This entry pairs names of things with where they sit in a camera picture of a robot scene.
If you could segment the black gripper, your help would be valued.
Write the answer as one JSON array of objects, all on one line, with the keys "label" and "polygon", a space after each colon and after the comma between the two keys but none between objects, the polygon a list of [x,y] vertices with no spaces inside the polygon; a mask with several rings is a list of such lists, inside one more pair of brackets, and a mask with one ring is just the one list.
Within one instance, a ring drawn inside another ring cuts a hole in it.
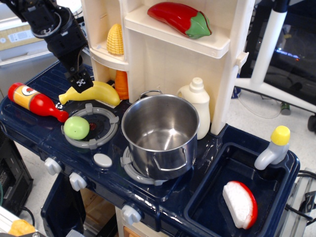
[{"label": "black gripper", "polygon": [[87,90],[93,86],[92,79],[86,69],[79,71],[79,66],[82,63],[80,53],[87,46],[87,40],[80,27],[71,27],[64,35],[58,33],[46,38],[45,41],[49,51],[67,69],[68,72],[65,73],[65,77],[76,92],[81,93],[82,90]]}]

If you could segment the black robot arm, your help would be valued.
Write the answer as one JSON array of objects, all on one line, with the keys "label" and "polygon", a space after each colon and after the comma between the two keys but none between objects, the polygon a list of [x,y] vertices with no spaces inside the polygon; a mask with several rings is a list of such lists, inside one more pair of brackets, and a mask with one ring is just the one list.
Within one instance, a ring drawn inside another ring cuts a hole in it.
[{"label": "black robot arm", "polygon": [[36,38],[45,40],[47,49],[66,68],[65,76],[78,93],[93,86],[80,55],[88,42],[69,8],[59,6],[55,0],[2,0],[1,3],[22,22],[27,22]]}]

